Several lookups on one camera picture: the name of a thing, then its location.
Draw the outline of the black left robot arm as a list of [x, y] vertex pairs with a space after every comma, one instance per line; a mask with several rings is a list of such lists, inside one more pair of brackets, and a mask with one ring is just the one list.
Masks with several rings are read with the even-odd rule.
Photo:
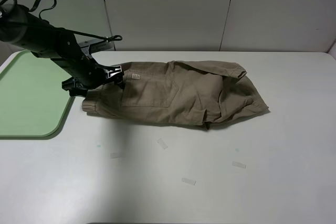
[[77, 34], [52, 26], [23, 5], [1, 4], [1, 41], [29, 50], [37, 58], [50, 59], [68, 73], [70, 78], [62, 82], [62, 88], [70, 96], [85, 97], [89, 90], [108, 83], [124, 89], [122, 67], [104, 66], [92, 57], [92, 53], [104, 50], [121, 36], [88, 34], [88, 41], [77, 43]]

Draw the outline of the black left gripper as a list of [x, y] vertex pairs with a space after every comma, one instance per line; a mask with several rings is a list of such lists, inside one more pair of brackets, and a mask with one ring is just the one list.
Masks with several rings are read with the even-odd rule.
[[80, 48], [58, 49], [52, 53], [52, 61], [71, 75], [61, 84], [70, 97], [85, 97], [89, 90], [108, 83], [125, 88], [121, 65], [100, 68]]

